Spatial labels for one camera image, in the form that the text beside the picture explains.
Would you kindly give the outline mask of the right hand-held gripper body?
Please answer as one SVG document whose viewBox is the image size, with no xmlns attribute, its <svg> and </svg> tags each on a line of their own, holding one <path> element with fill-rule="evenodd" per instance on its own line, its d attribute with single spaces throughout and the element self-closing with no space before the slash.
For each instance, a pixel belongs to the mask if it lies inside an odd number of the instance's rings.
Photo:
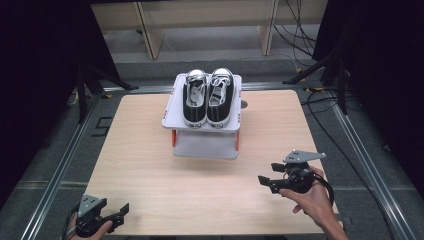
<svg viewBox="0 0 424 240">
<path fill-rule="evenodd" d="M 292 150 L 280 163 L 286 166 L 285 178 L 271 180 L 271 192 L 278 193 L 281 189 L 290 189 L 297 193 L 308 192 L 314 182 L 314 173 L 308 162 L 326 157 L 325 153 Z"/>
</svg>

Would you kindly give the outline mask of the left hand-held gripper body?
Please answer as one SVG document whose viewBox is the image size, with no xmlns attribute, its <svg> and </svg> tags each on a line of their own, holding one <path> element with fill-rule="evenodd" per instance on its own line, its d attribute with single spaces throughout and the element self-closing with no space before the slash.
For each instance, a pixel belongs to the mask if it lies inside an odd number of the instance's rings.
<svg viewBox="0 0 424 240">
<path fill-rule="evenodd" d="M 101 210 L 107 205 L 106 198 L 84 194 L 77 211 L 76 234 L 82 238 L 93 236 L 108 221 L 101 216 Z"/>
</svg>

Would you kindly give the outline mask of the white two-tier shoe rack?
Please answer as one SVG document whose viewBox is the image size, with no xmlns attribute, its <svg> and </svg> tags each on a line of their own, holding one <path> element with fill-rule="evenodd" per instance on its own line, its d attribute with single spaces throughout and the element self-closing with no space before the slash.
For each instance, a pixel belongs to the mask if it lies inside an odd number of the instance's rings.
<svg viewBox="0 0 424 240">
<path fill-rule="evenodd" d="M 182 105 L 185 78 L 186 73 L 176 77 L 162 119 L 162 126 L 172 131 L 173 154 L 194 158 L 237 158 L 241 125 L 242 77 L 234 76 L 235 94 L 231 103 L 230 119 L 224 128 L 213 128 L 208 123 L 200 128 L 187 126 L 184 122 Z"/>
</svg>

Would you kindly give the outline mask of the black and white canvas shoe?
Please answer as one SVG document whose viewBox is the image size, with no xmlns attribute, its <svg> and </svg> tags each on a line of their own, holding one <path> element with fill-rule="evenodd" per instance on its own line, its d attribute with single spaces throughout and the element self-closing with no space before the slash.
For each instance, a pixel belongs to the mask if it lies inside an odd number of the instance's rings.
<svg viewBox="0 0 424 240">
<path fill-rule="evenodd" d="M 227 68 L 216 69 L 211 76 L 208 89 L 207 122 L 214 128 L 223 128 L 230 119 L 235 82 Z"/>
<path fill-rule="evenodd" d="M 206 121 L 207 74 L 200 69 L 191 70 L 182 88 L 183 117 L 190 128 L 200 128 Z"/>
</svg>

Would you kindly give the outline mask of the person's left hand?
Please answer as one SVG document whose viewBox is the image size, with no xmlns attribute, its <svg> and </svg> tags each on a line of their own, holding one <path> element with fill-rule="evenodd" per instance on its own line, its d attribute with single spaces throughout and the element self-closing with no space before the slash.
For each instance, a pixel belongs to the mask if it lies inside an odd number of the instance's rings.
<svg viewBox="0 0 424 240">
<path fill-rule="evenodd" d="M 112 221 L 107 221 L 106 223 L 104 223 L 98 229 L 97 232 L 95 232 L 90 237 L 80 237 L 76 233 L 73 233 L 70 236 L 68 236 L 66 238 L 66 240 L 102 240 L 102 237 L 105 236 L 108 233 L 108 231 L 112 227 L 112 225 L 113 225 L 113 222 Z"/>
</svg>

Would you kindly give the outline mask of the person's right hand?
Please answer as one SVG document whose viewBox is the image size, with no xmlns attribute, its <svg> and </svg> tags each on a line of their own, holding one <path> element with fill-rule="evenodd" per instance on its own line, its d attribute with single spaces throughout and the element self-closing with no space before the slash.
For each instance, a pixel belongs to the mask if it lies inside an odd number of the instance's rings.
<svg viewBox="0 0 424 240">
<path fill-rule="evenodd" d="M 294 214 L 303 211 L 320 228 L 327 229 L 331 225 L 338 224 L 326 188 L 318 180 L 312 183 L 310 190 L 306 193 L 281 189 L 279 194 L 296 203 L 292 210 Z"/>
</svg>

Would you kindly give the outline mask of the black tripod stand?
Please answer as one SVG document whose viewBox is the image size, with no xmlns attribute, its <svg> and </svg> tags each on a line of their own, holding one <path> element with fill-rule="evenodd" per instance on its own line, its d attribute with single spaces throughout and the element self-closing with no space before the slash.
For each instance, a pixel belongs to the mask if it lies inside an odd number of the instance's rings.
<svg viewBox="0 0 424 240">
<path fill-rule="evenodd" d="M 137 86 L 132 86 L 122 81 L 116 70 L 114 73 L 108 73 L 106 70 L 102 70 L 95 66 L 81 65 L 76 73 L 80 123 L 88 116 L 86 90 L 89 90 L 93 95 L 102 94 L 104 92 L 100 84 L 100 80 L 102 79 L 109 80 L 125 90 L 137 89 Z"/>
<path fill-rule="evenodd" d="M 297 84 L 302 79 L 305 79 L 307 76 L 315 73 L 322 67 L 324 67 L 324 73 L 321 76 L 321 84 L 324 87 L 336 85 L 339 108 L 344 114 L 346 114 L 346 66 L 342 58 L 341 50 L 337 47 L 333 48 L 327 56 L 307 68 L 302 73 L 299 73 L 290 80 L 283 81 L 283 84 Z"/>
</svg>

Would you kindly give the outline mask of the black curtain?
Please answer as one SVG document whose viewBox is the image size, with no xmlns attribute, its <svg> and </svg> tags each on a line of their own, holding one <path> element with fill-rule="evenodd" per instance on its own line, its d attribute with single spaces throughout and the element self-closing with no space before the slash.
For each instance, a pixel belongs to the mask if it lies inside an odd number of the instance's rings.
<svg viewBox="0 0 424 240">
<path fill-rule="evenodd" d="M 424 198 L 424 0 L 328 0 L 315 60 L 344 28 L 350 84 Z"/>
<path fill-rule="evenodd" d="M 119 74 L 93 0 L 0 0 L 0 208 L 81 77 L 95 91 Z"/>
</svg>

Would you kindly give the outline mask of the beige wooden furniture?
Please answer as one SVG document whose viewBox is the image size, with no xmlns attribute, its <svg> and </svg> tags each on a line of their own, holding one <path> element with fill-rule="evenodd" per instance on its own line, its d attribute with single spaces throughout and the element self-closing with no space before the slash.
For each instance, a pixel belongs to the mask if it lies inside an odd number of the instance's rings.
<svg viewBox="0 0 424 240">
<path fill-rule="evenodd" d="M 270 54 L 271 30 L 293 25 L 300 8 L 302 24 L 319 24 L 328 0 L 111 0 L 91 9 L 103 32 L 139 30 L 150 59 L 158 57 L 166 29 L 255 26 L 262 54 Z"/>
</svg>

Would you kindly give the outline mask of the metal floor rail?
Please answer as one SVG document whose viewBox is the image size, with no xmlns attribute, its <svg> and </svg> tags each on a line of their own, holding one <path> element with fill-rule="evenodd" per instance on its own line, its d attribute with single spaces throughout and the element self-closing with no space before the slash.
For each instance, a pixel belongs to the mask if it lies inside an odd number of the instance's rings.
<svg viewBox="0 0 424 240">
<path fill-rule="evenodd" d="M 60 183 L 67 172 L 71 160 L 73 159 L 76 149 L 82 139 L 82 136 L 87 128 L 88 121 L 94 111 L 96 105 L 98 104 L 101 96 L 99 94 L 93 95 L 90 104 L 88 105 L 88 110 L 86 115 L 78 122 L 72 138 L 68 143 L 64 154 L 62 155 L 58 166 L 56 167 L 52 178 L 48 181 L 47 186 L 44 188 L 43 195 L 35 208 L 34 212 L 31 215 L 31 218 L 26 225 L 25 231 L 23 232 L 20 240 L 35 240 L 38 232 L 50 210 L 53 201 L 57 195 Z"/>
<path fill-rule="evenodd" d="M 329 93 L 329 97 L 335 103 L 335 115 L 364 169 L 383 215 L 392 224 L 400 240 L 417 240 L 417 236 L 408 223 L 403 210 L 378 171 L 349 117 L 341 110 L 339 101 L 336 100 L 336 96 L 332 92 Z"/>
</svg>

